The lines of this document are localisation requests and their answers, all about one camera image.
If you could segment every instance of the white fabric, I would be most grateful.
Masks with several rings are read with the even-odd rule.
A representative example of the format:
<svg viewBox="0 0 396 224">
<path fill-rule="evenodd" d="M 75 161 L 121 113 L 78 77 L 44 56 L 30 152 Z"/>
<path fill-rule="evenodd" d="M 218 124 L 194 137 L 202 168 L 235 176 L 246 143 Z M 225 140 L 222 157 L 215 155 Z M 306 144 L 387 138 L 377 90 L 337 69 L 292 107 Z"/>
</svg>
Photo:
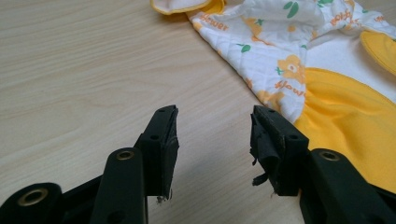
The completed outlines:
<svg viewBox="0 0 396 224">
<path fill-rule="evenodd" d="M 380 13 L 366 11 L 352 0 L 246 0 L 228 6 L 222 15 L 201 11 L 188 15 L 194 28 L 247 82 L 259 100 L 290 122 L 300 117 L 304 106 L 304 67 L 311 60 L 306 56 L 324 54 L 321 46 L 315 46 L 314 54 L 306 54 L 307 48 L 313 46 L 309 45 L 311 39 L 334 30 L 348 35 L 346 39 L 356 38 L 363 29 L 396 37 L 396 28 L 388 25 Z M 345 50 L 333 51 L 334 58 L 337 53 Z M 331 70 L 337 67 L 334 62 L 329 66 L 321 64 L 319 59 L 309 62 L 310 66 L 317 64 Z"/>
</svg>

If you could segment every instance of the yellow fabric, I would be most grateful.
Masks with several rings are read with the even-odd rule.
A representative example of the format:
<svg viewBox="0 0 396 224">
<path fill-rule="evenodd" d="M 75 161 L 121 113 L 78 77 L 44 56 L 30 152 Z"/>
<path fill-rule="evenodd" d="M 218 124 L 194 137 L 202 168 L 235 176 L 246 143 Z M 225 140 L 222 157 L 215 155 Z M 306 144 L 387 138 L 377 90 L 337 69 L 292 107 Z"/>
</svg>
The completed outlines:
<svg viewBox="0 0 396 224">
<path fill-rule="evenodd" d="M 182 0 L 150 0 L 151 7 L 163 15 L 182 13 L 201 9 L 206 13 L 222 13 L 225 0 L 195 0 L 187 7 Z"/>
<path fill-rule="evenodd" d="M 361 43 L 377 63 L 396 76 L 396 40 L 382 33 L 363 31 Z"/>
<path fill-rule="evenodd" d="M 396 193 L 396 105 L 334 72 L 305 69 L 303 114 L 294 123 L 309 149 L 344 154 L 369 183 Z"/>
<path fill-rule="evenodd" d="M 201 10 L 205 13 L 222 13 L 224 9 L 224 1 L 225 0 L 212 0 L 209 5 L 201 8 Z"/>
</svg>

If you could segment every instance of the yellow and white cloth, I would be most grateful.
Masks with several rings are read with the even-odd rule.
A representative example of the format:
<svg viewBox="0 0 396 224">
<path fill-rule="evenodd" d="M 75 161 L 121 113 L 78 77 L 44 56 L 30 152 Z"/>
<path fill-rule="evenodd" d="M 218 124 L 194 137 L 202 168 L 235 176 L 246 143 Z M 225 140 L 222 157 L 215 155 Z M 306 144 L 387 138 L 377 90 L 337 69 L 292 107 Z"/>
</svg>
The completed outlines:
<svg viewBox="0 0 396 224">
<path fill-rule="evenodd" d="M 367 181 L 396 193 L 396 27 L 379 12 L 353 0 L 151 1 L 163 14 L 187 12 L 310 149 L 343 153 Z"/>
</svg>

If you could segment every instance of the wooden table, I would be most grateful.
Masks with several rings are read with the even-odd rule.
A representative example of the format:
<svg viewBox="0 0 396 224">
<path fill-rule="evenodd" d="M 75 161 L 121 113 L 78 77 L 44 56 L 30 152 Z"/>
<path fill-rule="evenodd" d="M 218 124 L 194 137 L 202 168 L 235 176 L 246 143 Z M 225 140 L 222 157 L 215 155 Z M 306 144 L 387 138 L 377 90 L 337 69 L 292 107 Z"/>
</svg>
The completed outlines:
<svg viewBox="0 0 396 224">
<path fill-rule="evenodd" d="M 362 0 L 396 24 L 396 1 Z M 150 223 L 303 223 L 251 166 L 248 86 L 192 29 L 147 1 L 0 2 L 0 203 L 40 182 L 68 191 L 177 105 L 173 199 Z"/>
</svg>

